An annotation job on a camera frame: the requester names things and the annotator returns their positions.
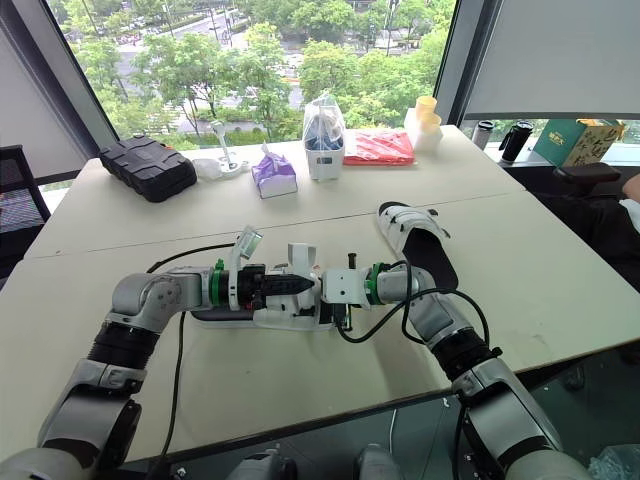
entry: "red package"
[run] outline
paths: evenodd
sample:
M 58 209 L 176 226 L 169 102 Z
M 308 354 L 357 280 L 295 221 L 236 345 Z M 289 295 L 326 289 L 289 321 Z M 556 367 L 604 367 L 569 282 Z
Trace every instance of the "red package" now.
M 413 148 L 402 130 L 356 130 L 349 139 L 344 165 L 412 165 Z

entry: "green ring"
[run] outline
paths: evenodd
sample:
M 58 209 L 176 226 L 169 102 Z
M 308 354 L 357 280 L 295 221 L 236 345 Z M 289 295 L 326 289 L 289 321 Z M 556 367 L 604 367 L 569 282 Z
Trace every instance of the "green ring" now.
M 218 259 L 216 262 L 216 266 L 213 268 L 213 273 L 211 274 L 211 281 L 209 282 L 209 289 L 211 291 L 211 304 L 214 307 L 220 306 L 220 273 L 224 269 L 224 262 L 222 259 Z
M 378 297 L 378 274 L 380 273 L 381 268 L 382 263 L 374 263 L 373 267 L 371 268 L 371 275 L 369 276 L 369 280 L 367 280 L 367 288 L 369 289 L 369 293 L 371 295 L 372 305 L 382 305 L 380 297 Z

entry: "white table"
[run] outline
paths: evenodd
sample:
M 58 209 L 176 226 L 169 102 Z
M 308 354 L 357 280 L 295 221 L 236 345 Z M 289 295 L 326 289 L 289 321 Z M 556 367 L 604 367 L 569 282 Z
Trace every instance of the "white table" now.
M 149 203 L 91 160 L 31 245 L 27 258 L 65 255 L 152 242 L 291 225 L 373 213 L 384 201 L 429 205 L 523 191 L 454 126 L 443 127 L 437 155 L 412 167 L 345 167 L 338 180 L 309 178 L 301 142 L 270 145 L 297 173 L 298 192 L 261 200 L 250 173 L 225 181 L 198 181 L 179 195 Z M 257 163 L 260 146 L 238 147 Z M 185 152 L 190 158 L 218 150 Z
M 436 206 L 452 235 L 445 250 L 460 289 L 485 311 L 492 344 L 515 370 L 531 369 L 640 337 L 640 295 L 529 193 Z M 252 261 L 286 259 L 287 242 L 318 246 L 321 267 L 393 259 L 373 215 L 262 229 Z M 110 306 L 123 276 L 233 234 L 28 259 L 0 292 L 0 458 L 32 446 L 42 419 Z M 178 265 L 212 265 L 224 251 Z M 477 322 L 471 309 L 460 304 Z M 359 317 L 369 328 L 375 310 Z M 423 347 L 402 338 L 399 317 L 371 341 L 335 331 L 212 330 L 186 325 L 180 404 L 171 451 L 440 392 L 449 383 Z M 177 322 L 149 363 L 143 415 L 129 460 L 156 455 L 169 417 Z

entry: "office chair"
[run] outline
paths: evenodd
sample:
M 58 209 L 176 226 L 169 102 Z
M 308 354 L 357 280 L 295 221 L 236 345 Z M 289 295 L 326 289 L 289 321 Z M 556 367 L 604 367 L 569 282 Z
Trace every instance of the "office chair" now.
M 22 260 L 50 216 L 22 145 L 0 147 L 0 279 Z
M 606 163 L 597 162 L 575 167 L 557 167 L 553 176 L 564 183 L 574 186 L 572 197 L 589 197 L 593 188 L 599 183 L 617 182 L 621 172 Z M 599 195 L 602 197 L 616 197 L 616 195 Z

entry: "yellow cup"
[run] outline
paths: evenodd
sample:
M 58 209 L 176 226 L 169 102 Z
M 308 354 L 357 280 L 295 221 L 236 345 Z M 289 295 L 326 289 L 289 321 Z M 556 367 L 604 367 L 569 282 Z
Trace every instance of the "yellow cup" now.
M 418 97 L 416 99 L 416 118 L 418 121 L 425 113 L 433 113 L 438 101 L 433 97 Z
M 430 132 L 440 126 L 442 118 L 435 113 L 426 112 L 418 120 L 420 122 L 420 130 L 423 132 Z

